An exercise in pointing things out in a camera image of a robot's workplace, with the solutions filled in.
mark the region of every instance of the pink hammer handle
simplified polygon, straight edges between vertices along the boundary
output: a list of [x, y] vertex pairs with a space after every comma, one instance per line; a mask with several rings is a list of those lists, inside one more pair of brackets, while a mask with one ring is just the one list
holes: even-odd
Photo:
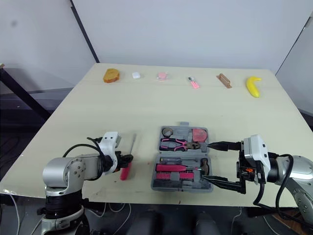
[[180, 172], [185, 170], [186, 167], [184, 165], [165, 165], [165, 164], [156, 165], [156, 171]]

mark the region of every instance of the brown wooden piece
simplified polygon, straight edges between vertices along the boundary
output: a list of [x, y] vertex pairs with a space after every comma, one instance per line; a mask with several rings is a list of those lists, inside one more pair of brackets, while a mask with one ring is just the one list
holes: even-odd
[[217, 75], [216, 76], [227, 88], [231, 88], [231, 85], [230, 85], [230, 81], [228, 80], [228, 78], [220, 73], [220, 75]]

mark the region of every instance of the black cable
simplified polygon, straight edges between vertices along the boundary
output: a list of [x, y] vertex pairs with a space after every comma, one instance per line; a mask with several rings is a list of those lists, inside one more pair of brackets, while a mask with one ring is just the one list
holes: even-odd
[[103, 172], [103, 169], [104, 169], [104, 154], [103, 152], [101, 151], [98, 143], [96, 142], [96, 140], [92, 139], [92, 138], [87, 138], [88, 140], [92, 141], [96, 146], [93, 146], [93, 145], [90, 145], [90, 144], [86, 144], [86, 143], [80, 143], [80, 144], [76, 144], [74, 146], [72, 146], [71, 148], [69, 148], [65, 154], [63, 155], [63, 158], [65, 158], [68, 153], [70, 151], [72, 151], [73, 149], [77, 148], [77, 147], [89, 147], [89, 148], [93, 148], [95, 150], [97, 150], [97, 152], [99, 153], [99, 160], [98, 160], [98, 173], [97, 173], [97, 177], [96, 178], [93, 178], [93, 179], [90, 179], [89, 181], [94, 181], [94, 180], [97, 180], [101, 177], [102, 175], [102, 172]]
[[276, 200], [275, 200], [275, 205], [276, 205], [277, 213], [279, 214], [279, 216], [282, 217], [283, 219], [286, 219], [286, 218], [282, 215], [282, 213], [281, 213], [281, 211], [280, 211], [280, 209], [279, 209], [279, 200], [280, 200], [280, 196], [282, 195], [282, 192], [283, 192], [284, 188], [286, 187], [286, 184], [287, 184], [287, 182], [288, 182], [288, 180], [289, 180], [290, 174], [291, 174], [291, 172], [292, 172], [293, 157], [292, 157], [292, 155], [290, 155], [290, 154], [283, 154], [283, 155], [280, 155], [280, 157], [288, 157], [290, 162], [289, 162], [288, 169], [287, 169], [287, 171], [286, 171], [285, 178], [284, 178], [284, 180], [283, 180], [283, 182], [282, 182], [282, 184], [281, 184], [281, 186], [280, 186], [280, 188], [279, 188], [279, 190], [278, 190], [278, 192], [277, 192]]
[[100, 146], [98, 145], [98, 143], [97, 143], [97, 141], [95, 139], [87, 137], [87, 140], [92, 141], [94, 143], [94, 145], [96, 145], [96, 147], [98, 149], [98, 152], [100, 154], [100, 156], [99, 156], [99, 163], [98, 163], [99, 164], [99, 166], [98, 166], [98, 174], [97, 174], [98, 176], [96, 178], [94, 178], [94, 179], [90, 179], [90, 181], [94, 181], [94, 180], [97, 180], [97, 179], [99, 179], [101, 177], [102, 172], [104, 170], [104, 154], [101, 151]]
[[256, 197], [256, 199], [253, 202], [254, 205], [258, 205], [260, 200], [262, 199], [263, 193], [264, 193], [264, 187], [265, 187], [265, 184], [260, 183], [260, 190], [259, 190], [258, 196]]
[[98, 148], [95, 147], [95, 146], [93, 146], [93, 145], [86, 144], [86, 143], [79, 143], [79, 144], [76, 144], [76, 145], [72, 146], [71, 148], [69, 148], [69, 149], [65, 152], [65, 154], [63, 155], [62, 158], [65, 158], [65, 157], [68, 155], [68, 153], [69, 153], [70, 151], [72, 151], [73, 149], [75, 149], [75, 148], [77, 148], [77, 147], [82, 147], [82, 146], [83, 146], [83, 147], [93, 148], [93, 149], [99, 151]]
[[285, 176], [285, 178], [283, 180], [283, 183], [281, 184], [281, 186], [280, 186], [280, 188], [278, 190], [278, 193], [276, 195], [276, 201], [275, 201], [276, 202], [275, 203], [276, 208], [272, 208], [272, 207], [269, 207], [267, 205], [259, 203], [261, 201], [263, 193], [264, 193], [265, 184], [263, 184], [263, 183], [260, 184], [260, 189], [259, 189], [258, 196], [254, 200], [253, 204], [256, 205], [256, 206], [259, 206], [259, 207], [261, 207], [263, 209], [269, 210], [271, 212], [278, 213], [283, 219], [286, 219], [286, 218], [287, 219], [291, 219], [291, 220], [296, 221], [296, 222], [298, 222], [298, 223], [300, 223], [300, 224], [302, 224], [304, 226], [307, 226], [310, 229], [313, 229], [313, 225], [312, 224], [309, 224], [309, 223], [307, 223], [305, 221], [302, 221], [302, 220], [300, 220], [300, 219], [298, 219], [296, 217], [293, 217], [293, 216], [291, 216], [289, 214], [286, 214], [286, 213], [280, 211], [280, 209], [279, 209], [279, 199], [280, 199], [280, 196], [281, 196], [284, 188], [286, 187], [287, 181], [288, 181], [288, 179], [290, 177], [290, 174], [291, 174], [291, 171], [292, 171], [292, 167], [293, 167], [293, 157], [292, 157], [292, 155], [284, 154], [284, 155], [280, 155], [280, 157], [289, 157], [290, 164], [289, 164], [289, 167], [287, 169], [286, 176]]

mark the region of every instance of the pink and white object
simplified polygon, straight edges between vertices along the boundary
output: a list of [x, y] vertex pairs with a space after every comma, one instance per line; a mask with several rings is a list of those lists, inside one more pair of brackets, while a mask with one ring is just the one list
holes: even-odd
[[198, 83], [196, 82], [196, 80], [193, 78], [193, 77], [188, 77], [188, 80], [190, 81], [191, 83], [191, 86], [194, 88], [194, 89], [198, 89], [200, 86], [198, 85]]
[[159, 72], [159, 73], [157, 74], [157, 78], [158, 78], [158, 80], [160, 80], [160, 81], [166, 80], [166, 79], [168, 78], [168, 72]]

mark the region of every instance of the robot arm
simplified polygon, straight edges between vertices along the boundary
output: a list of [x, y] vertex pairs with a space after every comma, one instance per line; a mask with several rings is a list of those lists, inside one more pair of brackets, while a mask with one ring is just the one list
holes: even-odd
[[38, 211], [38, 214], [45, 214], [43, 235], [54, 231], [58, 234], [89, 234], [82, 187], [85, 180], [96, 180], [102, 174], [119, 171], [133, 160], [132, 155], [123, 156], [120, 151], [115, 151], [119, 141], [117, 132], [107, 132], [96, 144], [99, 154], [55, 158], [47, 164], [43, 171], [46, 203], [45, 208]]
[[[243, 194], [246, 193], [246, 180], [263, 186], [266, 182], [282, 185], [291, 163], [288, 157], [268, 152], [259, 135], [253, 135], [242, 142], [215, 142], [208, 147], [221, 151], [229, 149], [239, 151], [237, 162], [239, 181], [230, 182], [227, 178], [219, 176], [203, 178], [220, 188]], [[304, 220], [313, 225], [313, 162], [301, 156], [293, 156], [292, 170], [286, 182], [286, 188], [293, 195]]]

